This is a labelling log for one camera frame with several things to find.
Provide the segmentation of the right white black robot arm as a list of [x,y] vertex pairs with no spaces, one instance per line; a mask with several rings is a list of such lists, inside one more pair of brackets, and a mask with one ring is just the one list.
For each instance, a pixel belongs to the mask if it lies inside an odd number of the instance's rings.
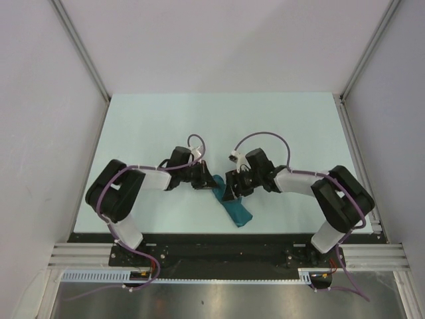
[[375,201],[351,172],[342,165],[324,172],[275,166],[263,149],[243,155],[232,151],[229,160],[236,164],[226,172],[225,202],[251,195],[257,187],[269,193],[297,193],[315,198],[325,222],[311,238],[307,261],[323,266],[330,250],[355,229],[366,225],[365,216],[375,208]]

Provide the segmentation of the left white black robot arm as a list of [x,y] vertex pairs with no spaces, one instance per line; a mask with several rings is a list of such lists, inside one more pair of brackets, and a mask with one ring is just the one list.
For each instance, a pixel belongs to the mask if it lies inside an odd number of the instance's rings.
[[126,165],[113,159],[88,188],[86,204],[105,222],[117,244],[125,248],[124,259],[131,265],[140,265],[147,257],[146,248],[140,245],[143,235],[131,217],[139,192],[171,191],[181,183],[190,183],[195,190],[217,188],[204,154],[204,146],[177,146],[159,167]]

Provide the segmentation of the teal satin napkin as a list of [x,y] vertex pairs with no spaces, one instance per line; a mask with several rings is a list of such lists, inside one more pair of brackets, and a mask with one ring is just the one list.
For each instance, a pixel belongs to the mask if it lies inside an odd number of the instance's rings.
[[225,182],[220,175],[213,175],[212,177],[218,187],[212,189],[212,192],[218,202],[224,207],[228,216],[232,219],[237,227],[243,227],[253,218],[252,214],[243,206],[242,199],[235,199],[233,201],[224,201],[223,195],[226,188]]

